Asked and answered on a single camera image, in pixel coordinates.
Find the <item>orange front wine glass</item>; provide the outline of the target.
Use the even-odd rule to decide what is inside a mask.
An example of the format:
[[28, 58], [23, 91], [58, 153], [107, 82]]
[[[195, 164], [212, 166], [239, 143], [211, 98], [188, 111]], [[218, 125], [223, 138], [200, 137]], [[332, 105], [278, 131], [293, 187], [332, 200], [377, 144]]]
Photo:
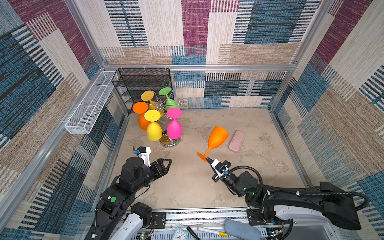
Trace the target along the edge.
[[207, 151], [204, 155], [197, 152], [198, 157], [204, 160], [205, 162], [208, 162], [207, 154], [209, 153], [209, 151], [220, 147], [227, 140], [228, 137], [229, 133], [224, 128], [220, 126], [215, 126], [209, 136]]

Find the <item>pink wine glass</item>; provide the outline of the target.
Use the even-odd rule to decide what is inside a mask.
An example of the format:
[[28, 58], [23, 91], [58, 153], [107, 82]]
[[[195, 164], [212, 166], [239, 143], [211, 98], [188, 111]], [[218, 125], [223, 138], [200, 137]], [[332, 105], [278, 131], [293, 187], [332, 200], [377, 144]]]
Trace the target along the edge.
[[167, 110], [167, 116], [172, 119], [167, 128], [167, 134], [170, 139], [177, 140], [182, 136], [182, 126], [177, 121], [182, 116], [182, 111], [177, 108]]

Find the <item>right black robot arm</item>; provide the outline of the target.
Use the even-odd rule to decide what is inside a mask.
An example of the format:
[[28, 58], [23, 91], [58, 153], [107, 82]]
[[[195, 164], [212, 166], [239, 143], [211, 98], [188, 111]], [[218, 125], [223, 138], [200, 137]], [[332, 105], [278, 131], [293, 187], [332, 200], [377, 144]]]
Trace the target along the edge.
[[370, 203], [364, 194], [346, 192], [328, 182], [301, 189], [273, 187], [263, 184], [260, 173], [252, 167], [232, 168], [228, 161], [212, 160], [202, 154], [199, 157], [210, 164], [214, 182], [222, 181], [234, 196], [245, 197], [251, 219], [267, 224], [319, 219], [346, 230], [362, 228], [358, 211]]

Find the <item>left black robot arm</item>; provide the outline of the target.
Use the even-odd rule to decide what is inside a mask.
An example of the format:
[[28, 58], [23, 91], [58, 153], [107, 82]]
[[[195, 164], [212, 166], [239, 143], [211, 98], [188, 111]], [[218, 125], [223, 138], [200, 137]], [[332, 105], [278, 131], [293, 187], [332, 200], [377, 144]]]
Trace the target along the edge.
[[121, 175], [102, 193], [85, 239], [108, 240], [112, 236], [129, 240], [139, 229], [150, 226], [152, 208], [141, 202], [133, 204], [136, 193], [166, 175], [171, 164], [171, 159], [158, 159], [147, 167], [142, 158], [128, 158]]

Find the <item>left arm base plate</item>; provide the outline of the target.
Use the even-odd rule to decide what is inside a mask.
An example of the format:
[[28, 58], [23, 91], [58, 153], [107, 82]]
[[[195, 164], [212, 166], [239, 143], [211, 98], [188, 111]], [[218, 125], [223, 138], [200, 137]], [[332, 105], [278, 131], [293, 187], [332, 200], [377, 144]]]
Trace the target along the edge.
[[164, 229], [166, 227], [166, 220], [166, 212], [152, 212], [151, 221], [148, 229]]

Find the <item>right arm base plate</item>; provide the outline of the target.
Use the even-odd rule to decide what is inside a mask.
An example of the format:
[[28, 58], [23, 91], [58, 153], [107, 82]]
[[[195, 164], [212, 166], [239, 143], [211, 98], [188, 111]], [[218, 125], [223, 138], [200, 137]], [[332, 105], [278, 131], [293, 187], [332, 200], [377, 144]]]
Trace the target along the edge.
[[247, 218], [251, 226], [261, 225], [289, 225], [294, 222], [293, 219], [282, 220], [275, 215], [265, 215], [264, 213], [258, 213], [256, 210], [247, 209]]

